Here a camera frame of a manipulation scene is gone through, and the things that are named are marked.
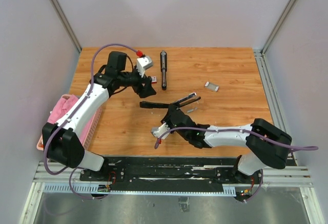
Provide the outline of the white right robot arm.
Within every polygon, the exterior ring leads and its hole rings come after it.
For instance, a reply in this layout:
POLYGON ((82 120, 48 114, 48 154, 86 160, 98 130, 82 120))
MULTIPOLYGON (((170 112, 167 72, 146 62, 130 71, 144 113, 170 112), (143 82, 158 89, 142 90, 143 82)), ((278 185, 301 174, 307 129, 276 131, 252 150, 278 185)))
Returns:
POLYGON ((250 152, 241 155, 232 170, 233 179, 238 183, 245 182, 265 167, 284 169, 292 142, 287 133, 262 118, 243 126, 218 127, 197 124, 179 108, 170 105, 161 126, 152 133, 161 140, 173 132, 199 149, 223 146, 248 148, 250 152))

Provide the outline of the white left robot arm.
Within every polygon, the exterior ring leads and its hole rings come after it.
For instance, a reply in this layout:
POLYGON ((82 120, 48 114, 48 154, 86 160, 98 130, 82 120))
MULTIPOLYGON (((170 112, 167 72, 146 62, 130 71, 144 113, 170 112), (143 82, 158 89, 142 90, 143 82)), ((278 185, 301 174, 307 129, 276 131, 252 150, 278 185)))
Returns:
POLYGON ((156 94, 152 87, 152 78, 146 76, 146 70, 153 66, 149 56, 138 52, 136 65, 127 72, 128 55, 112 51, 108 62, 97 73, 91 74, 91 80, 83 95, 74 106, 55 123, 46 123, 42 129, 44 159, 50 159, 65 168, 83 168, 92 171, 100 181, 109 177, 110 168, 105 165, 104 157, 85 149, 79 140, 86 124, 116 90, 131 87, 140 97, 156 94))

